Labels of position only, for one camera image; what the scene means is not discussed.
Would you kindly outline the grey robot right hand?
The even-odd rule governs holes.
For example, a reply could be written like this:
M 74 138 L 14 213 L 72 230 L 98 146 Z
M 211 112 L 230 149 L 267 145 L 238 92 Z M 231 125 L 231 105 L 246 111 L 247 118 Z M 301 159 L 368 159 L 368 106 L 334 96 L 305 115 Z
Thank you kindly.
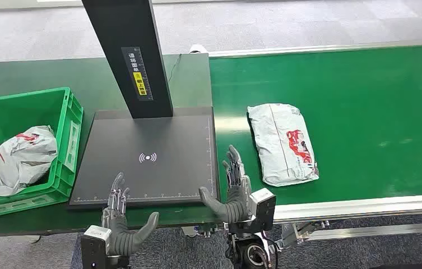
M 221 221 L 233 224 L 249 219 L 251 181 L 245 173 L 240 153 L 233 145 L 229 145 L 226 156 L 227 161 L 222 162 L 228 180 L 226 203 L 221 203 L 215 199 L 205 187 L 199 187 L 199 194 L 203 204 Z

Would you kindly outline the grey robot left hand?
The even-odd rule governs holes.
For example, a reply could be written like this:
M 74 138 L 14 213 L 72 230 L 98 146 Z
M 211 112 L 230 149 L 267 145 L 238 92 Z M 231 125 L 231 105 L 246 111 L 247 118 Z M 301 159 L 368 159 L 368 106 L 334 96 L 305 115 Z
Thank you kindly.
M 124 174 L 120 172 L 112 183 L 107 207 L 102 213 L 102 226 L 111 230 L 110 254 L 115 256 L 130 256 L 136 253 L 157 228 L 160 216 L 158 212 L 152 212 L 140 230 L 130 230 L 126 219 L 129 188 L 123 189 L 123 185 Z

